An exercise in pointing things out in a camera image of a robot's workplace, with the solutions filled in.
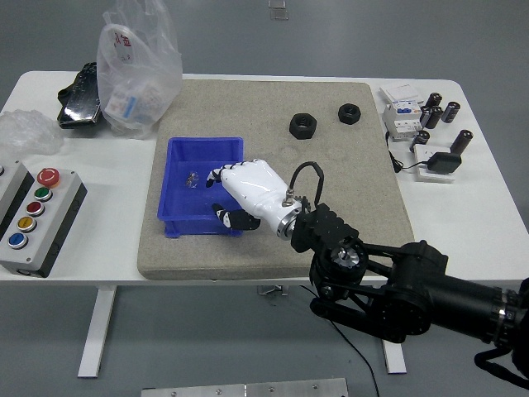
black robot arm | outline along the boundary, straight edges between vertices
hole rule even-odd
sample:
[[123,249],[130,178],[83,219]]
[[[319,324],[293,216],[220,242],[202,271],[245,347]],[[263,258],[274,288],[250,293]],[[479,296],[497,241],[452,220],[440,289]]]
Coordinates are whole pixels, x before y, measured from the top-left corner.
[[[298,215],[291,245],[297,252],[314,251],[316,315],[396,343],[425,333],[431,324],[476,337],[496,347],[478,354],[476,365],[529,389],[528,379],[488,361],[512,352],[512,362],[529,378],[529,279],[518,292],[487,287],[446,275],[448,257],[425,241],[390,247],[358,237],[324,203]],[[374,256],[393,264],[382,265]],[[385,277],[386,284],[361,285],[368,270]],[[344,304],[349,299],[355,306]]]

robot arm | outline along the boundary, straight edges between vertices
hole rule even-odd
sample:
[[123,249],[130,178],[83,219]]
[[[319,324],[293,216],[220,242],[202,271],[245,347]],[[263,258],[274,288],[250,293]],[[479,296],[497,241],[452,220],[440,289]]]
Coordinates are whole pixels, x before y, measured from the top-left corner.
[[[311,212],[306,198],[293,199],[295,178],[308,165],[320,177]],[[323,173],[313,162],[300,165],[289,186],[263,160],[225,165],[210,174],[207,185],[214,182],[237,200],[244,217],[265,219],[278,237],[290,239],[296,252],[314,252],[309,276],[318,298],[310,307],[317,316],[396,343],[425,333],[431,324],[476,337],[496,347],[478,354],[476,365],[529,389],[528,379],[488,361],[512,352],[512,362],[529,378],[529,279],[518,292],[503,291],[447,276],[448,257],[425,241],[401,247],[363,243],[358,231],[318,203]],[[218,204],[213,208],[225,225],[240,216]],[[374,261],[377,256],[390,258],[393,265]],[[387,283],[361,285],[367,270]],[[347,299],[358,309],[341,304]]]

black hex nut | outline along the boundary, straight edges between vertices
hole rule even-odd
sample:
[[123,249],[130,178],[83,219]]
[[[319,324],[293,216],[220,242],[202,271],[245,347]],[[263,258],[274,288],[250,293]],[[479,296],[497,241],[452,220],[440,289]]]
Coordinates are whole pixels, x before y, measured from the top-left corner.
[[311,139],[316,131],[317,121],[308,113],[294,114],[288,129],[296,139]]
[[338,109],[338,118],[345,124],[353,125],[360,120],[360,108],[352,103],[341,105]]

circuit breaker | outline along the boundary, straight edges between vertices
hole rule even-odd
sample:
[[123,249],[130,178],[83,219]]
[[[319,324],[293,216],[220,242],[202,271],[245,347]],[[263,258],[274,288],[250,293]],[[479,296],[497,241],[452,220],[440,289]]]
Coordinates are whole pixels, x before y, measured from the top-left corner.
[[398,101],[386,105],[382,120],[396,141],[411,139],[422,129],[422,110],[415,101]]

push button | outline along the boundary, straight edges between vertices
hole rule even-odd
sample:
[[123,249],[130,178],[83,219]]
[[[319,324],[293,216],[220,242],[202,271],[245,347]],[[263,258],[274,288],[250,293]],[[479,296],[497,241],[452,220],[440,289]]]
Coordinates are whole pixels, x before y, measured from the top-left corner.
[[33,201],[32,203],[27,204],[26,212],[32,217],[38,217],[44,212],[44,205],[38,201]]
[[12,234],[9,237],[9,241],[7,244],[13,249],[13,250],[20,250],[21,248],[24,248],[28,242],[27,236],[23,233],[15,233]]
[[35,191],[35,198],[41,201],[42,203],[51,199],[51,196],[53,196],[53,193],[48,188],[38,188]]
[[36,176],[36,180],[42,186],[53,189],[55,186],[59,184],[59,181],[60,181],[59,171],[56,170],[55,168],[44,168]]
[[31,232],[36,227],[36,220],[32,217],[20,218],[17,222],[17,227],[21,232]]

